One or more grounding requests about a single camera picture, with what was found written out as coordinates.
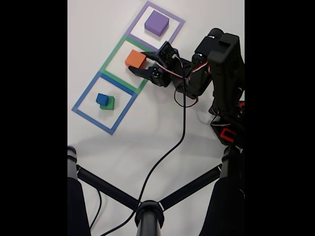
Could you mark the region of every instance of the cube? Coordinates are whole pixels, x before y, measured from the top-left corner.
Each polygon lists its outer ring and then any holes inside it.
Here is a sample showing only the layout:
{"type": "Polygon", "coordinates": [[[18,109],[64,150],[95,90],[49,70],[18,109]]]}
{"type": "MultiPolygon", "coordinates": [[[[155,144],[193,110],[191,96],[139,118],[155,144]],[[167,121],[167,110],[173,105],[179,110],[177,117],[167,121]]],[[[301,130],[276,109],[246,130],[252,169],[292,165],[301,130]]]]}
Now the cube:
{"type": "Polygon", "coordinates": [[[99,94],[97,95],[96,102],[97,102],[98,104],[100,104],[100,105],[106,106],[106,105],[107,105],[107,102],[108,102],[108,96],[99,93],[99,94]]]}
{"type": "Polygon", "coordinates": [[[166,16],[153,11],[144,24],[144,28],[154,33],[157,36],[161,36],[168,26],[169,19],[166,16]]]}
{"type": "Polygon", "coordinates": [[[133,66],[136,68],[144,67],[146,63],[146,55],[137,52],[136,50],[132,50],[127,59],[125,60],[126,66],[133,66]]]}
{"type": "Polygon", "coordinates": [[[107,105],[100,104],[99,107],[102,110],[113,110],[114,109],[114,104],[115,104],[115,98],[113,96],[108,96],[108,103],[107,103],[107,105]]]}

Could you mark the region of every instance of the blue cube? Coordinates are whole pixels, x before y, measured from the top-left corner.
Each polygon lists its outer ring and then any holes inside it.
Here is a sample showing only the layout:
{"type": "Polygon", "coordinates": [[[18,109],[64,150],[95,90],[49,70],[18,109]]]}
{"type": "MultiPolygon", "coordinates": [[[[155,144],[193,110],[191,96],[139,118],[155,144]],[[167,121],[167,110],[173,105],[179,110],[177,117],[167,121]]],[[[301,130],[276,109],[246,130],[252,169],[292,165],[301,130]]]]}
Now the blue cube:
{"type": "Polygon", "coordinates": [[[108,96],[99,93],[99,94],[97,95],[96,102],[97,102],[98,104],[100,104],[100,105],[107,106],[107,103],[108,103],[108,96]]]}

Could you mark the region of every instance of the red bracket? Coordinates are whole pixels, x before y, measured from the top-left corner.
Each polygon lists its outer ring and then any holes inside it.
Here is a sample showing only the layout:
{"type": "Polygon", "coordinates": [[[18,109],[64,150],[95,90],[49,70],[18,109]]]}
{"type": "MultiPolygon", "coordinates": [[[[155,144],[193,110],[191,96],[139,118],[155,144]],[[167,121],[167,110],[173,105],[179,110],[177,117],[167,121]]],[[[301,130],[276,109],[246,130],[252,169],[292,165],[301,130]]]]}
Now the red bracket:
{"type": "Polygon", "coordinates": [[[221,131],[221,134],[220,134],[220,137],[221,137],[221,138],[223,138],[223,139],[229,141],[230,143],[234,143],[234,139],[232,139],[232,138],[226,136],[226,135],[225,135],[225,132],[229,132],[229,133],[231,133],[231,134],[233,134],[233,135],[236,135],[236,133],[235,133],[234,131],[228,129],[228,128],[224,128],[224,129],[221,131]]]}

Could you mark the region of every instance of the green cube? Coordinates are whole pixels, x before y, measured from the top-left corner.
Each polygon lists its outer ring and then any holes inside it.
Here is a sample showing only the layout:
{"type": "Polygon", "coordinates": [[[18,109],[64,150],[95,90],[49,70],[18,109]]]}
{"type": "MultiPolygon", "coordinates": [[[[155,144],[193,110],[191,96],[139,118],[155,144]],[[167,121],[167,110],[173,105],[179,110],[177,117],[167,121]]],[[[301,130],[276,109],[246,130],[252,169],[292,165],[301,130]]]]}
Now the green cube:
{"type": "Polygon", "coordinates": [[[114,104],[115,104],[115,98],[113,96],[108,96],[108,102],[107,105],[100,105],[99,107],[102,110],[113,110],[114,109],[114,104]]]}

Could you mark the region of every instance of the orange cube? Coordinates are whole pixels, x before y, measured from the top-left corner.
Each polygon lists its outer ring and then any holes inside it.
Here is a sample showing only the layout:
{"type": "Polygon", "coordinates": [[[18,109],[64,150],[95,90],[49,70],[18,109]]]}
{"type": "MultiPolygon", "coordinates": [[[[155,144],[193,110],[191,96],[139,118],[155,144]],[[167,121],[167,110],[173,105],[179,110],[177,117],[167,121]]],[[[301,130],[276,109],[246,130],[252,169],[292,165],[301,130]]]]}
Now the orange cube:
{"type": "Polygon", "coordinates": [[[132,50],[125,60],[126,66],[133,66],[136,68],[143,68],[146,63],[146,55],[132,50]]]}

